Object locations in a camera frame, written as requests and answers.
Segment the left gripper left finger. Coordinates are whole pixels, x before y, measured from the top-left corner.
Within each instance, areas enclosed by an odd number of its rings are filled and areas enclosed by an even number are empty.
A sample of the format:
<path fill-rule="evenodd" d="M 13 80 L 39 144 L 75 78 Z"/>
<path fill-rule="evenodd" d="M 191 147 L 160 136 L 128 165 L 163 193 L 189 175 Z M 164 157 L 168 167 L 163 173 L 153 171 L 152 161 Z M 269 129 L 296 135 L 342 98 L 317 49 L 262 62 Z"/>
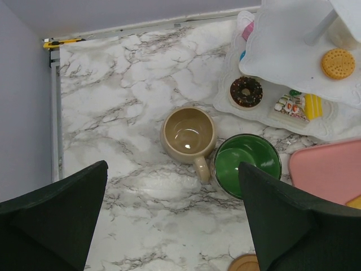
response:
<path fill-rule="evenodd" d="M 1 270 L 84 270 L 108 164 L 1 203 Z"/>

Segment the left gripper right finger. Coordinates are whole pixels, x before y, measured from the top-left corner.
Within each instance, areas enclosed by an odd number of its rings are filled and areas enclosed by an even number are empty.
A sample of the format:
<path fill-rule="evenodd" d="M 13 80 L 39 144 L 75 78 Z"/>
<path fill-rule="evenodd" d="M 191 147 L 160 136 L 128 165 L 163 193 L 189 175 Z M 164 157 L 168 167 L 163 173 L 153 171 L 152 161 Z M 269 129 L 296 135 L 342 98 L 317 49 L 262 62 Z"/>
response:
<path fill-rule="evenodd" d="M 360 270 L 360 210 L 246 162 L 238 170 L 260 270 Z"/>

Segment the sprinkled white cake slice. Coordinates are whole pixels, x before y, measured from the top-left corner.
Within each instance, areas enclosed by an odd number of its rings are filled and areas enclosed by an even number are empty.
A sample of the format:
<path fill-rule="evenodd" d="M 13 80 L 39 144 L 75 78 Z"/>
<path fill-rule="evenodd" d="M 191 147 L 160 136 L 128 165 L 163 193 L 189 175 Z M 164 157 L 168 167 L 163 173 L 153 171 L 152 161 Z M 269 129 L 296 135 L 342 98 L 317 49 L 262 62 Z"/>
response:
<path fill-rule="evenodd" d="M 305 115 L 305 99 L 301 95 L 284 94 L 277 100 L 268 116 L 275 121 L 300 129 L 310 123 L 310 120 Z"/>

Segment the yellow layered cake slice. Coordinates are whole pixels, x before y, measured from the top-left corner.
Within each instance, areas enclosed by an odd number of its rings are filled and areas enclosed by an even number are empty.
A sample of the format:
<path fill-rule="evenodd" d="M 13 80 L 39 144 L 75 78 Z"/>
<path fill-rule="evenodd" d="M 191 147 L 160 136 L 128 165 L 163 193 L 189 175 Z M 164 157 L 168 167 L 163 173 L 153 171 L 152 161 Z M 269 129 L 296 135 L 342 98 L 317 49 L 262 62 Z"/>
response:
<path fill-rule="evenodd" d="M 323 116 L 322 99 L 313 94 L 305 94 L 305 115 L 311 121 Z"/>

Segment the chocolate sprinkled donut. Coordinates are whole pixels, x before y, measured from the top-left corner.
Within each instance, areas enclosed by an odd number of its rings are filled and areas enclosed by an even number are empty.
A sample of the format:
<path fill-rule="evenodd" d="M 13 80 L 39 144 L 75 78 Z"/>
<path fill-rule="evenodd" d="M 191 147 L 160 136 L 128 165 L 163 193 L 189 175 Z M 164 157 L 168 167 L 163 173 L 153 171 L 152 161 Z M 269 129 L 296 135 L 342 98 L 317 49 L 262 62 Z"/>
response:
<path fill-rule="evenodd" d="M 231 84 L 228 99 L 239 110 L 253 110 L 263 99 L 262 85 L 254 78 L 241 76 Z"/>

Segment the orange round cookie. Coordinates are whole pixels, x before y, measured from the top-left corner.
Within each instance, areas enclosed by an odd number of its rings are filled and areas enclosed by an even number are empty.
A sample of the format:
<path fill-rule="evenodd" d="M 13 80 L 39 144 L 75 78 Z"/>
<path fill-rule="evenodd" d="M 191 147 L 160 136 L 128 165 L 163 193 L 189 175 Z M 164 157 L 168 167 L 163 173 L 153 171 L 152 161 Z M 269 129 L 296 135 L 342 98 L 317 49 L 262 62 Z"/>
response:
<path fill-rule="evenodd" d="M 344 49 L 332 49 L 321 59 L 321 68 L 326 76 L 335 80 L 349 77 L 355 70 L 353 55 Z"/>

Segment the blue frosted donut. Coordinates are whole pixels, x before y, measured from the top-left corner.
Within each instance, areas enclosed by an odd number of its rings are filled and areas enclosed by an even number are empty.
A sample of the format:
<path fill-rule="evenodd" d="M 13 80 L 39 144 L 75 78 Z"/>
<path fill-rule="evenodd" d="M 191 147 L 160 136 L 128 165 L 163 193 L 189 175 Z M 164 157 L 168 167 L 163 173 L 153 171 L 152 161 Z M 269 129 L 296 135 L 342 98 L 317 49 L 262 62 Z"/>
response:
<path fill-rule="evenodd" d="M 244 58 L 245 54 L 246 54 L 246 51 L 244 50 L 244 51 L 241 53 L 241 55 L 240 55 L 239 61 L 242 61 L 242 59 Z"/>

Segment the white three-tier cake stand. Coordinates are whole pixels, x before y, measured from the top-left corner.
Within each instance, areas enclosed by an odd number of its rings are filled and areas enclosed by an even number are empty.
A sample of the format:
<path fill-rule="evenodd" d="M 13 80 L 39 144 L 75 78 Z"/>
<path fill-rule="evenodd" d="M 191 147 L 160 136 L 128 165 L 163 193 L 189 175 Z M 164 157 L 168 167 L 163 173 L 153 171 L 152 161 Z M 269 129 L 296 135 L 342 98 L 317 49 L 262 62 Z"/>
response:
<path fill-rule="evenodd" d="M 323 55 L 334 48 L 327 35 L 315 45 L 305 36 L 330 12 L 360 30 L 359 1 L 263 1 L 255 14 L 241 12 L 230 52 L 224 61 L 214 107 L 247 120 L 324 141 L 360 136 L 360 68 L 343 80 L 327 77 L 321 69 Z M 254 21 L 249 39 L 244 28 Z M 246 54 L 239 61 L 243 51 Z M 231 84 L 241 76 L 255 77 L 263 88 L 263 99 L 253 110 L 239 110 L 228 99 Z M 322 99 L 323 116 L 303 129 L 269 118 L 275 103 L 290 90 L 314 94 Z"/>

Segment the square yellow biscuit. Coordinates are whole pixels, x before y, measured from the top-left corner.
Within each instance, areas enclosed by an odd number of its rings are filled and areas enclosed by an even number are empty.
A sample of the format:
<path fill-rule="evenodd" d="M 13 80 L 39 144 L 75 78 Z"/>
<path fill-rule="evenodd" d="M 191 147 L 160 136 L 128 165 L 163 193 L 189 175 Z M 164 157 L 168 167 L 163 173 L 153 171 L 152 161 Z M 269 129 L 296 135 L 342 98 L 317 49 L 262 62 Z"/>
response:
<path fill-rule="evenodd" d="M 361 195 L 346 203 L 346 206 L 361 209 Z"/>

